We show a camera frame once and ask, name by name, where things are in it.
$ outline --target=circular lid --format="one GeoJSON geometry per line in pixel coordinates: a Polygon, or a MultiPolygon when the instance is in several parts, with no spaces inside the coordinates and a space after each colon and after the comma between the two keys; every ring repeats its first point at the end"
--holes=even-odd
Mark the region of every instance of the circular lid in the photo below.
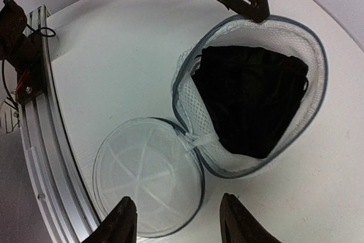
{"type": "Polygon", "coordinates": [[[191,221],[203,200],[205,178],[180,130],[161,120],[137,118],[104,140],[93,170],[103,217],[129,196],[138,210],[139,236],[165,236],[191,221]]]}

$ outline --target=black cloth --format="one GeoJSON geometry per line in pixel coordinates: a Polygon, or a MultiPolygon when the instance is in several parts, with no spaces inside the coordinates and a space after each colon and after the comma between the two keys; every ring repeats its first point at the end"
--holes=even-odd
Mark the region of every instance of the black cloth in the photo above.
{"type": "Polygon", "coordinates": [[[307,72],[302,60],[263,48],[208,47],[192,78],[223,147],[263,159],[300,107],[307,72]]]}

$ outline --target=mesh laundry bag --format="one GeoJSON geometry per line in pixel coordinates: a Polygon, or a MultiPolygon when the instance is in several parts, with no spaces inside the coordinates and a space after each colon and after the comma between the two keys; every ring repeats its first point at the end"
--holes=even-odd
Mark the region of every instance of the mesh laundry bag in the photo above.
{"type": "Polygon", "coordinates": [[[177,119],[192,136],[209,136],[209,143],[198,147],[202,161],[215,175],[236,178],[248,175],[272,161],[307,128],[318,112],[327,84],[327,62],[318,37],[293,20],[271,16],[262,24],[234,16],[206,34],[194,48],[180,56],[173,78],[173,109],[177,119]],[[308,89],[300,108],[278,144],[264,159],[232,154],[219,142],[206,106],[192,80],[203,48],[209,46],[262,47],[286,56],[295,56],[309,68],[308,89]]]}

